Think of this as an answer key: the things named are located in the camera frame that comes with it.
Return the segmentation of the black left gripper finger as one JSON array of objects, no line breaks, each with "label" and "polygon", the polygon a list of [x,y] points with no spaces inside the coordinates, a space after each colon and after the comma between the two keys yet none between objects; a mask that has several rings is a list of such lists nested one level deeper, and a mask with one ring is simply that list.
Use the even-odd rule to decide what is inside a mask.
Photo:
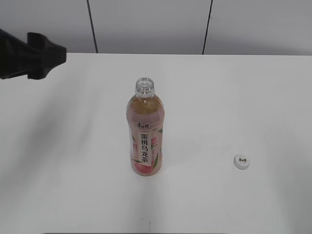
[{"label": "black left gripper finger", "polygon": [[27,75],[45,78],[55,67],[66,62],[67,49],[52,43],[45,35],[28,32],[27,42],[4,30],[0,31],[0,78]]}]

